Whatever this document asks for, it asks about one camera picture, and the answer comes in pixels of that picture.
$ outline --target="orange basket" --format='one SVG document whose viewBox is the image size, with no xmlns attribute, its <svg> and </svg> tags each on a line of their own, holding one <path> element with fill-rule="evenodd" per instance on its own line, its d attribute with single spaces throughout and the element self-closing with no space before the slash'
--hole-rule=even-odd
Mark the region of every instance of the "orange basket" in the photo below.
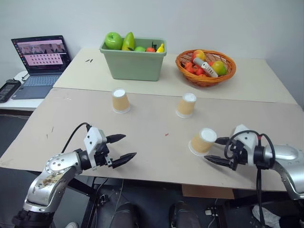
<svg viewBox="0 0 304 228">
<path fill-rule="evenodd" d="M 196 84 L 201 87 L 215 86 L 220 82 L 230 79 L 235 74 L 237 67 L 234 61 L 220 52 L 211 51 L 211 50 L 202 50 L 206 56 L 205 61 L 207 62 L 210 61 L 215 62 L 218 60 L 222 61 L 227 69 L 227 74 L 219 77 L 209 77 L 209 76 L 198 76 L 188 72 L 184 68 L 184 66 L 186 63 L 191 61 L 192 53 L 194 51 L 195 50 L 184 51 L 183 53 L 179 54 L 175 60 L 178 69 L 183 73 L 184 77 L 193 84 Z"/>
</svg>

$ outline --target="paper cup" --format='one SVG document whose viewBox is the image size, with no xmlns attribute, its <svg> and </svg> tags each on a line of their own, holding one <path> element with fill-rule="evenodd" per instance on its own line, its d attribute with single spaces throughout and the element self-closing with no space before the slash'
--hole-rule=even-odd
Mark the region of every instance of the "paper cup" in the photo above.
<svg viewBox="0 0 304 228">
<path fill-rule="evenodd" d="M 217 134 L 210 128 L 203 128 L 190 142 L 190 151 L 197 156 L 208 154 L 210 147 L 217 139 Z"/>
<path fill-rule="evenodd" d="M 194 94 L 185 93 L 177 105 L 177 109 L 175 111 L 176 115 L 183 119 L 190 118 L 193 113 L 195 102 L 196 96 Z"/>
<path fill-rule="evenodd" d="M 124 114 L 130 111 L 130 104 L 124 89 L 117 88 L 113 90 L 112 102 L 114 112 Z"/>
</svg>

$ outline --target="person's leg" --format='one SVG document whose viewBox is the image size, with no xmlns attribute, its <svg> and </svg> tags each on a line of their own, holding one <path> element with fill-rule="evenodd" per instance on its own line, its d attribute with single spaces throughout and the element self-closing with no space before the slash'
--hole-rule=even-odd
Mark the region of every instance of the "person's leg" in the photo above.
<svg viewBox="0 0 304 228">
<path fill-rule="evenodd" d="M 110 228 L 138 228 L 138 212 L 131 203 L 121 205 L 115 212 Z"/>
<path fill-rule="evenodd" d="M 200 221 L 194 211 L 184 202 L 179 201 L 170 208 L 169 227 L 200 228 Z"/>
</svg>

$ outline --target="floor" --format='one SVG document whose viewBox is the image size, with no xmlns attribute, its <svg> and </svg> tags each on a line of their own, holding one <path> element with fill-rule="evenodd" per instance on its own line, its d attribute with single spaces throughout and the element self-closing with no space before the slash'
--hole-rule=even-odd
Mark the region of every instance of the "floor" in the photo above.
<svg viewBox="0 0 304 228">
<path fill-rule="evenodd" d="M 15 117 L 0 116 L 0 156 L 16 138 L 27 120 Z M 22 209 L 24 198 L 35 175 L 27 171 L 0 168 L 0 228 L 13 227 L 11 219 Z M 84 183 L 92 181 L 92 177 L 78 176 Z M 96 179 L 96 183 L 103 183 L 105 179 Z M 107 194 L 110 201 L 98 208 L 93 227 L 108 228 L 116 207 L 125 202 L 136 204 L 140 209 L 142 227 L 167 228 L 169 207 L 182 200 L 190 204 L 197 213 L 201 227 L 207 228 L 212 217 L 206 216 L 206 207 L 214 204 L 215 199 L 183 197 L 180 186 L 137 181 L 134 185 L 127 180 L 122 189 L 122 180 L 109 179 L 101 188 L 102 194 Z M 88 197 L 76 191 L 67 189 L 61 204 L 54 216 L 57 228 L 64 228 L 66 224 L 75 221 L 81 224 L 86 209 Z M 253 227 L 259 228 L 259 222 L 252 217 L 250 208 L 233 209 L 226 212 L 229 228 Z M 209 228 L 217 227 L 216 222 Z"/>
</svg>

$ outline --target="beige tabletop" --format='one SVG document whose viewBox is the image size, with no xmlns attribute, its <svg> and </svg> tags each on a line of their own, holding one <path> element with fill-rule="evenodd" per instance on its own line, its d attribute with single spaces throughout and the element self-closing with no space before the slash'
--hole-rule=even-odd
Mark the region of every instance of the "beige tabletop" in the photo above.
<svg viewBox="0 0 304 228">
<path fill-rule="evenodd" d="M 202 98 L 296 104 L 265 60 L 233 58 L 237 71 L 230 80 L 214 87 L 200 88 L 182 76 L 175 64 L 176 56 L 167 54 L 164 57 L 161 76 L 157 82 L 115 80 L 104 55 L 97 48 L 84 48 L 54 87 L 99 91 L 112 91 L 122 87 L 129 93 L 137 94 L 182 96 L 185 92 L 192 92 Z"/>
<path fill-rule="evenodd" d="M 117 169 L 98 167 L 96 171 L 85 171 L 85 175 L 253 190 L 255 167 L 239 165 L 237 171 L 232 171 L 209 163 L 189 151 L 189 140 L 202 127 L 214 129 L 221 137 L 244 124 L 268 134 L 274 144 L 304 147 L 303 112 L 295 104 L 198 98 L 194 115 L 181 119 L 175 114 L 180 97 L 128 97 L 130 112 L 116 114 L 110 92 L 52 89 L 1 157 L 0 166 L 41 171 L 52 155 L 61 152 L 74 128 L 88 122 L 106 135 L 127 135 L 109 145 L 113 158 L 130 152 L 137 155 Z M 85 128 L 80 129 L 67 151 L 84 149 L 85 134 Z M 214 146 L 210 154 L 223 157 L 223 148 Z M 285 190 L 274 171 L 263 171 L 262 180 L 264 190 Z"/>
</svg>

